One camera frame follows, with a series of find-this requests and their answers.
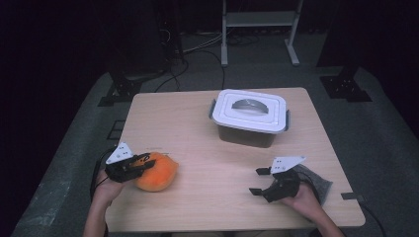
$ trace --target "floor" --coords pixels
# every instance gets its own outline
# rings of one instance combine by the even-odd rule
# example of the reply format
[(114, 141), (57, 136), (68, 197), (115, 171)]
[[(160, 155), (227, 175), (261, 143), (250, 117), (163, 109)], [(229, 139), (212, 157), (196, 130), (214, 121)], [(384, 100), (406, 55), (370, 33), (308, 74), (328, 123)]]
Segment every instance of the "floor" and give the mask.
[[(249, 44), (228, 48), (228, 66), (219, 64), (219, 44), (175, 60), (172, 73), (145, 82), (140, 93), (221, 89), (303, 87), (315, 105), (354, 192), (362, 196), (367, 222), (345, 228), (347, 236), (415, 236), (419, 232), (419, 143), (379, 81), (360, 68), (358, 85), (371, 102), (331, 99), (320, 77), (341, 68), (317, 68), (326, 34), (297, 34), (300, 66), (292, 66), (284, 45), (287, 34), (241, 38)], [(183, 36), (184, 49), (208, 36)], [(98, 78), (61, 142), (13, 236), (80, 236), (89, 208), (89, 185), (97, 158), (118, 141), (108, 139), (130, 103), (98, 107), (111, 87), (109, 74)], [(293, 231), (306, 236), (308, 230)], [(111, 236), (159, 236), (160, 233), (113, 233)]]

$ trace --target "table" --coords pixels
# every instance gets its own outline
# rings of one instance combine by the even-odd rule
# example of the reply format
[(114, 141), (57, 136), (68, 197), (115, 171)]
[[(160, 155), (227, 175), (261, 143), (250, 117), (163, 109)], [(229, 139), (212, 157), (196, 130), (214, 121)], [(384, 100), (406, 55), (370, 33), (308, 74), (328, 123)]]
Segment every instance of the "table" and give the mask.
[(209, 119), (219, 91), (138, 94), (129, 110), (121, 141), (136, 154), (167, 153), (180, 166), (172, 185), (147, 193), (134, 184), (109, 207), (111, 232), (295, 229), (313, 224), (279, 201), (267, 203), (249, 188), (268, 188), (272, 176), (258, 176), (276, 156), (304, 155), (303, 165), (332, 181), (323, 205), (338, 226), (361, 226), (365, 217), (308, 93), (303, 88), (257, 89), (279, 95), (291, 111), (291, 126), (269, 148), (219, 139)]

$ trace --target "gray fabric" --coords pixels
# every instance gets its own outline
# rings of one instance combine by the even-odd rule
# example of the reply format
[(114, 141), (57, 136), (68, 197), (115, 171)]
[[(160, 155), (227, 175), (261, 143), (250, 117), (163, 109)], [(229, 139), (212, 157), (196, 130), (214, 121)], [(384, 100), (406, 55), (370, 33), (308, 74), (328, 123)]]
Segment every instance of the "gray fabric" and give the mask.
[(309, 180), (310, 182), (312, 182), (315, 189), (317, 190), (318, 197), (320, 199), (320, 204), (323, 205), (326, 202), (327, 195), (329, 194), (333, 182), (321, 178), (319, 175), (312, 172), (310, 169), (301, 164), (293, 167), (293, 169), (298, 172), (298, 175), (301, 179)]

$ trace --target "white shelf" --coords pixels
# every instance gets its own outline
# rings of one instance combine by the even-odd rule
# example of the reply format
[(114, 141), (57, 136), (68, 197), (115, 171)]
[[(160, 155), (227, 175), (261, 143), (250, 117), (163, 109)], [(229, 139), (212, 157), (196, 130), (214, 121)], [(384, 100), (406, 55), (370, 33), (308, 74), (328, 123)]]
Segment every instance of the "white shelf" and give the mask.
[(226, 7), (226, 0), (223, 0), (221, 65), (228, 65), (227, 28), (291, 26), (290, 38), (285, 40), (285, 44), (293, 66), (298, 66), (299, 60), (296, 56), (295, 50), (293, 49), (293, 38), (295, 37), (296, 27), (298, 25), (303, 0), (296, 1), (298, 1), (298, 5), (295, 11), (228, 12)]
[(227, 27), (292, 26), (295, 11), (227, 13)]

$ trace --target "white plastic container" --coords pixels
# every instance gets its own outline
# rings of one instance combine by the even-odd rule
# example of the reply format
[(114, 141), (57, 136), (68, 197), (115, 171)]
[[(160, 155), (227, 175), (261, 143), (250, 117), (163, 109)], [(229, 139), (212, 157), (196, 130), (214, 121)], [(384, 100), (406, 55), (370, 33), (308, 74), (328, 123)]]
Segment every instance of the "white plastic container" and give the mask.
[(282, 97), (242, 90), (221, 91), (212, 105), (211, 118), (221, 140), (265, 148), (289, 123)]

